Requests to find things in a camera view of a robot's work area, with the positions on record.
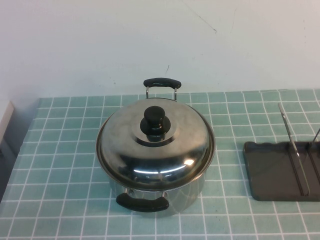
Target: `black tray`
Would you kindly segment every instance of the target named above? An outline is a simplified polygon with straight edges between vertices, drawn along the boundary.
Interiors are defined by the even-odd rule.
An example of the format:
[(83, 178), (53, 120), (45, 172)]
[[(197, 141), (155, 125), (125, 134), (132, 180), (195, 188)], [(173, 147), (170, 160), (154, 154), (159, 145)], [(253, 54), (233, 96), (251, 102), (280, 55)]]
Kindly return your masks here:
[(290, 142), (244, 144), (244, 162), (255, 200), (320, 201), (320, 142), (297, 141), (295, 145), (299, 156)]

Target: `tiled countertop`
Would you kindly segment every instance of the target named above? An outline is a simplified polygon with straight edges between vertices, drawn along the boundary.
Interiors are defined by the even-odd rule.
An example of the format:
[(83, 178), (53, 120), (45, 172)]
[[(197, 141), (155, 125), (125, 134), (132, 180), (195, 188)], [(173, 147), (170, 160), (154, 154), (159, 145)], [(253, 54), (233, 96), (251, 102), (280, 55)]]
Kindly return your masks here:
[(166, 218), (118, 206), (95, 156), (104, 120), (144, 97), (41, 99), (0, 203), (0, 239), (320, 239), (320, 203), (255, 201), (242, 155), (246, 141), (288, 141), (278, 102), (294, 137), (312, 140), (320, 127), (319, 89), (178, 94), (212, 124), (217, 151), (201, 196)]

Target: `lid knob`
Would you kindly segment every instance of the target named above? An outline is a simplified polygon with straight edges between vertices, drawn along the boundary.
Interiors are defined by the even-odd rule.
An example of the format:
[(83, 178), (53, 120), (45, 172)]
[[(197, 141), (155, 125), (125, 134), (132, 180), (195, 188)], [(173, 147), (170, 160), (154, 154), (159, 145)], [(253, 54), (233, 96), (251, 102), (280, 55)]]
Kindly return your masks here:
[(169, 131), (171, 123), (162, 107), (150, 106), (144, 111), (140, 129), (148, 136), (159, 136)]

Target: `stainless steel pot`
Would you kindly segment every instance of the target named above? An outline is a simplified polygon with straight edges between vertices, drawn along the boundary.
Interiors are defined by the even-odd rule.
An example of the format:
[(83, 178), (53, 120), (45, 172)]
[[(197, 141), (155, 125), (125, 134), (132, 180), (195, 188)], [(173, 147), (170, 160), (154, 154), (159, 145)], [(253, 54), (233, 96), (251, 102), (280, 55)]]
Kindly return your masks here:
[[(177, 102), (179, 81), (153, 78), (143, 84), (146, 99), (122, 107), (102, 125), (96, 154), (119, 205), (168, 216), (197, 199), (216, 142), (205, 118)], [(173, 88), (174, 100), (149, 98), (151, 87)]]

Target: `pot handle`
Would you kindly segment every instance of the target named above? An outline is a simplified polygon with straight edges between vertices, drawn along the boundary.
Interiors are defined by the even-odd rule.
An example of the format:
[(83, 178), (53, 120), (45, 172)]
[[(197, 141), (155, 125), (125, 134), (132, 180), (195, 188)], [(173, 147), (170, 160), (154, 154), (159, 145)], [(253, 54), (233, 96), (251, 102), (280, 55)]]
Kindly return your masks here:
[(127, 191), (121, 193), (116, 197), (116, 203), (120, 206), (143, 213), (153, 213), (166, 210), (169, 207), (168, 200), (164, 197), (165, 192), (162, 193), (161, 197), (158, 197), (155, 200), (148, 200), (144, 198), (133, 198), (128, 195)]
[(174, 100), (177, 101), (177, 89), (181, 87), (181, 82), (165, 77), (150, 78), (143, 81), (143, 85), (146, 87), (146, 98), (149, 98), (149, 88), (152, 87), (170, 87), (174, 89)]

